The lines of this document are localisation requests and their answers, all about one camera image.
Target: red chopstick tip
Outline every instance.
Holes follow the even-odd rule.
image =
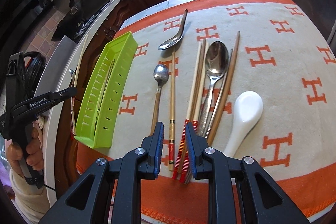
[[[180,183],[184,183],[184,181],[185,181],[185,174],[181,174]]]
[[[177,170],[175,170],[174,173],[173,173],[173,179],[177,179],[178,175],[179,175],[179,173],[177,172]]]

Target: tiled floor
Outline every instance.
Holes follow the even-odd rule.
[[[46,62],[48,62],[59,43],[59,41],[52,41],[51,38],[53,37],[57,24],[64,16],[62,12],[52,8],[26,39],[21,51],[40,52],[46,57]]]

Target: spoon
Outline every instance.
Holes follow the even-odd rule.
[[[153,135],[155,125],[159,119],[159,105],[160,105],[161,89],[164,86],[164,84],[167,83],[168,81],[169,71],[165,65],[160,64],[155,67],[153,76],[154,76],[154,79],[157,81],[157,91],[156,91],[153,118],[152,118],[151,135]]]
[[[224,76],[227,70],[228,60],[229,53],[226,46],[222,42],[215,41],[210,45],[205,57],[205,72],[210,78],[210,85],[208,94],[205,97],[201,115],[199,117],[197,130],[197,134],[199,136],[203,136],[205,125],[208,122],[213,88],[215,83]]]
[[[71,86],[74,86],[76,73],[72,69],[69,69],[69,73],[72,79]],[[75,97],[73,96],[71,97],[71,122],[70,122],[70,134],[71,134],[70,136],[72,140],[74,140],[74,136],[77,135],[74,107],[75,107]]]
[[[166,49],[174,46],[176,43],[178,43],[182,39],[182,34],[183,34],[183,30],[184,30],[184,24],[185,24],[185,19],[187,17],[187,13],[188,13],[188,10],[185,10],[184,14],[183,14],[183,17],[182,17],[182,20],[181,20],[181,23],[180,23],[180,28],[178,29],[177,34],[174,37],[172,37],[172,38],[168,39],[167,41],[163,42],[158,47],[159,50],[166,50]]]
[[[239,146],[263,113],[263,100],[254,91],[243,92],[235,101],[231,136],[224,149],[224,155],[234,157]]]

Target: wooden spoon handle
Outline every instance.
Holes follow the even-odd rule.
[[[155,125],[159,120],[160,97],[161,97],[161,89],[157,91],[156,97],[155,97],[155,104],[154,104],[154,110],[153,110],[152,127],[151,127],[150,136],[153,135],[154,130],[155,130]]]

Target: metal screw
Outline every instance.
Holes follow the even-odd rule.
[[[145,153],[145,150],[142,147],[139,147],[135,150],[135,153],[137,155],[142,155],[143,153]]]
[[[105,163],[106,163],[105,158],[99,158],[99,159],[96,160],[97,165],[104,165]]]
[[[251,157],[246,157],[244,158],[244,162],[246,162],[247,164],[252,164],[254,163],[254,159],[252,159]]]
[[[212,148],[212,147],[207,147],[205,149],[205,153],[207,153],[207,154],[213,154],[213,153],[215,153],[215,149]]]

